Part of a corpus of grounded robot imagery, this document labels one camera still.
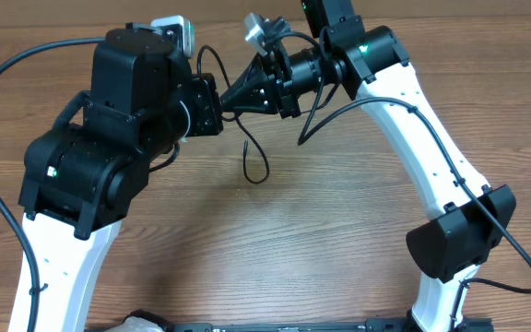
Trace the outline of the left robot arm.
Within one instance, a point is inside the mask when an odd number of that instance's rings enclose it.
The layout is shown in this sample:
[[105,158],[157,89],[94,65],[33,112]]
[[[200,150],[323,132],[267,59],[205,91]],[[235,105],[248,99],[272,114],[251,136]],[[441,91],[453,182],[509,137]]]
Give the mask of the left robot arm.
[[23,266],[9,327],[84,329],[100,268],[151,163],[189,136],[222,131],[216,83],[193,72],[193,25],[159,18],[110,30],[80,91],[25,157],[22,227],[40,278]]

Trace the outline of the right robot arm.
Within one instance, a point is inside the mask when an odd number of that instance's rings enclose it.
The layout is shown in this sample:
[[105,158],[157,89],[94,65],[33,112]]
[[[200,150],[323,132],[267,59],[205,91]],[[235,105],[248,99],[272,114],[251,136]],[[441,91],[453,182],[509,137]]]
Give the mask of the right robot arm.
[[255,58],[224,93],[224,111],[301,115],[299,99],[327,85],[343,88],[381,128],[409,174],[427,222],[410,231],[407,249],[419,267],[418,297],[400,319],[370,319],[370,331],[490,331],[467,318],[470,280],[497,246],[516,201],[492,188],[449,137],[427,101],[409,54],[386,26],[366,30],[349,1],[306,1],[308,47],[290,54],[293,29],[283,18],[248,15],[245,40]]

